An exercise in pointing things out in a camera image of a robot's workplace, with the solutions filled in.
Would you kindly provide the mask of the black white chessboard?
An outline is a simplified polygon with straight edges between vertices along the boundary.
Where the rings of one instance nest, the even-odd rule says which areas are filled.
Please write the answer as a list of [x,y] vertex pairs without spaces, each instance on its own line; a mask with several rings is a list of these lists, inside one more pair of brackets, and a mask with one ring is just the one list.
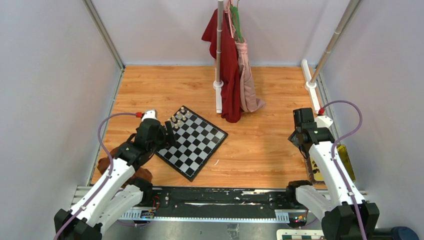
[[196,112],[192,112],[194,117],[191,126],[186,129],[183,127],[177,130],[173,129],[176,146],[163,148],[155,153],[190,182],[197,177],[228,137],[227,132]]

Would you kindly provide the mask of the yellow metal tin tray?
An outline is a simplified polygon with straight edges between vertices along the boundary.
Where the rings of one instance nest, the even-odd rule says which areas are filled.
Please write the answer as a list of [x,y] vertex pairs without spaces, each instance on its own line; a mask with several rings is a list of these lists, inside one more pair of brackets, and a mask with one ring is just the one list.
[[[339,157],[337,160],[338,164],[340,166],[341,165],[344,166],[345,171],[349,175],[351,181],[354,183],[356,181],[356,176],[352,167],[352,163],[351,163],[346,145],[338,144],[336,147],[336,151],[337,151],[336,156]],[[337,175],[339,175],[340,173],[336,165],[332,161],[331,152],[329,152],[328,155],[329,155],[329,158],[328,158],[329,168],[335,171]],[[319,168],[319,165],[316,163],[316,161],[313,158],[307,158],[304,160],[304,163],[305,163],[305,169],[307,172],[308,180],[313,184],[324,184],[325,178],[322,174],[322,171]]]

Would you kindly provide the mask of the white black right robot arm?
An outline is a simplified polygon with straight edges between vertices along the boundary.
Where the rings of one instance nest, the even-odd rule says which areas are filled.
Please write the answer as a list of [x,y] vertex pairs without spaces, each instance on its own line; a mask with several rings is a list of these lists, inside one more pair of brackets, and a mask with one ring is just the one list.
[[286,187],[286,204],[292,209],[303,205],[314,214],[327,240],[369,240],[380,211],[355,187],[337,153],[331,131],[318,125],[311,108],[293,110],[293,120],[294,131],[288,139],[305,159],[315,161],[329,198],[310,181],[296,180]]

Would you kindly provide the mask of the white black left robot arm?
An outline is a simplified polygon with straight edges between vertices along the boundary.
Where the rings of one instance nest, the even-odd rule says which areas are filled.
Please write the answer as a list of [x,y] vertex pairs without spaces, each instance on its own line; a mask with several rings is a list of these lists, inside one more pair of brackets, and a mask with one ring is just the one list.
[[100,240],[106,231],[130,208],[149,206],[153,185],[132,178],[156,151],[176,145],[170,121],[161,124],[155,117],[141,115],[141,123],[115,155],[99,181],[69,210],[54,216],[55,240]]

